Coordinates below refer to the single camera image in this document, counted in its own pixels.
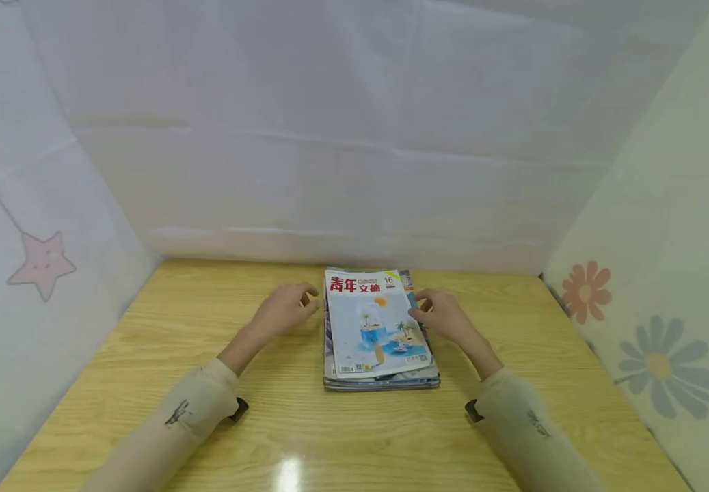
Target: stack of magazines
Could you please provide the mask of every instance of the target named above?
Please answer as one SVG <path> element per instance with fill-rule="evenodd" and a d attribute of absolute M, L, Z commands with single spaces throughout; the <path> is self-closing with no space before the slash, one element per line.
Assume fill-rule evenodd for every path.
<path fill-rule="evenodd" d="M 324 275 L 324 387 L 339 392 L 436 388 L 439 372 L 408 270 Z"/>

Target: hand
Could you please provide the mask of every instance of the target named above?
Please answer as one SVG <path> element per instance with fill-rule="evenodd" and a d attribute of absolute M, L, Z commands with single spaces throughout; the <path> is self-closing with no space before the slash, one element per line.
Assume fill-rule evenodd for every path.
<path fill-rule="evenodd" d="M 414 298 L 416 301 L 424 299 L 425 302 L 420 307 L 412 307 L 408 314 L 428 330 L 438 332 L 461 347 L 472 361 L 481 380 L 496 374 L 504 367 L 491 344 L 480 335 L 469 316 L 458 305 L 455 296 L 441 290 L 425 289 Z"/>
<path fill-rule="evenodd" d="M 317 296 L 319 291 L 313 285 L 278 285 L 258 307 L 254 319 L 247 328 L 259 331 L 272 338 L 278 333 L 297 326 L 319 309 L 321 299 L 310 300 L 308 294 Z"/>
<path fill-rule="evenodd" d="M 273 337 L 304 322 L 319 309 L 321 299 L 311 301 L 308 294 L 317 296 L 319 291 L 307 282 L 278 286 L 217 358 L 241 376 L 251 359 Z"/>
<path fill-rule="evenodd" d="M 425 302 L 420 307 L 412 307 L 408 314 L 420 321 L 428 330 L 449 338 L 458 346 L 463 346 L 473 337 L 479 336 L 469 316 L 458 305 L 455 296 L 441 290 L 425 289 L 415 294 L 415 301 Z"/>

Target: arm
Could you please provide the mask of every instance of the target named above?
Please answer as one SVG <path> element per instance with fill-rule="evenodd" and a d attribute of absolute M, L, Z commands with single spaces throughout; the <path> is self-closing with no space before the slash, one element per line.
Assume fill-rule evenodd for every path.
<path fill-rule="evenodd" d="M 602 491 L 587 462 L 551 420 L 523 379 L 503 366 L 490 343 L 474 328 L 456 299 L 437 290 L 424 290 L 426 299 L 410 315 L 461 347 L 477 370 L 482 387 L 474 408 L 494 451 L 526 492 Z"/>
<path fill-rule="evenodd" d="M 251 359 L 278 333 L 319 309 L 310 284 L 282 285 L 261 304 L 207 366 L 184 376 L 111 453 L 81 492 L 157 492 L 189 460 L 221 420 L 239 408 L 236 384 Z"/>

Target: flower center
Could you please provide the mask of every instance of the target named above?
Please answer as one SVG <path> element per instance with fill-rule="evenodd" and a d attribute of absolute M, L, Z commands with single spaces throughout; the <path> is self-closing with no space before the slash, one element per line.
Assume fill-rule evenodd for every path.
<path fill-rule="evenodd" d="M 650 352 L 644 356 L 648 371 L 658 379 L 671 379 L 671 362 L 665 354 L 660 352 Z"/>
<path fill-rule="evenodd" d="M 590 297 L 592 297 L 592 287 L 587 284 L 582 285 L 581 289 L 578 289 L 578 298 L 587 302 Z"/>

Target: blue flower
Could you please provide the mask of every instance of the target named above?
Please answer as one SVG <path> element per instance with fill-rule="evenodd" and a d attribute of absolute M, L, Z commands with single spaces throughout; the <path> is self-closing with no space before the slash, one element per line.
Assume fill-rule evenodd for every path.
<path fill-rule="evenodd" d="M 671 347 L 682 337 L 682 321 L 671 320 L 665 330 L 663 320 L 653 316 L 650 321 L 649 335 L 645 327 L 636 328 L 637 349 L 631 343 L 622 342 L 620 348 L 630 357 L 619 363 L 619 369 L 636 372 L 617 380 L 628 382 L 633 394 L 641 393 L 648 383 L 651 384 L 650 396 L 655 410 L 667 419 L 674 419 L 677 411 L 671 404 L 669 393 L 694 418 L 704 419 L 709 414 L 709 369 L 685 366 L 696 362 L 707 353 L 707 344 L 701 340 L 682 346 L 669 355 Z"/>

